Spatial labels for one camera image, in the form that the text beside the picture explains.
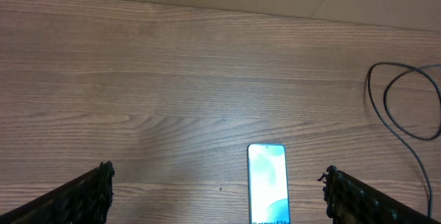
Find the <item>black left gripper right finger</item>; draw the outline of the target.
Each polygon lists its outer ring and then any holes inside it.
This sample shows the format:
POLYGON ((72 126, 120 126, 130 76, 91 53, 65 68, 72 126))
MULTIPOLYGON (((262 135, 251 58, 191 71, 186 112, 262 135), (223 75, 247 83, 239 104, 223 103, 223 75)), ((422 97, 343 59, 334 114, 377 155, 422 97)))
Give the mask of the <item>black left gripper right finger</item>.
POLYGON ((333 224, 440 224, 333 165, 319 181, 333 224))

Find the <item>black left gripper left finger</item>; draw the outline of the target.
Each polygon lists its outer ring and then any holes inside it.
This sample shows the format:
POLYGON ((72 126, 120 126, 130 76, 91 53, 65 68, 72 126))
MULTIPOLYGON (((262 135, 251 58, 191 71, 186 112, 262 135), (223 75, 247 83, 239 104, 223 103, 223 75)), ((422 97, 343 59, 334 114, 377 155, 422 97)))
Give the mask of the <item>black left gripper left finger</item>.
POLYGON ((112 206, 110 161, 1 215, 2 224, 105 224, 112 206))

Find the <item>blue smartphone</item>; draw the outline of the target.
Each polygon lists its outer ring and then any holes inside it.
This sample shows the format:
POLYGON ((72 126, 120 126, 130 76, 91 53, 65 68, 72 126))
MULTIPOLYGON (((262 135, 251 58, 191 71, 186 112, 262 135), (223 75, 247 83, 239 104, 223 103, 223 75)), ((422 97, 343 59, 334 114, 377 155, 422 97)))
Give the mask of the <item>blue smartphone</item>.
POLYGON ((279 144, 247 148, 251 224, 290 224, 286 149, 279 144))

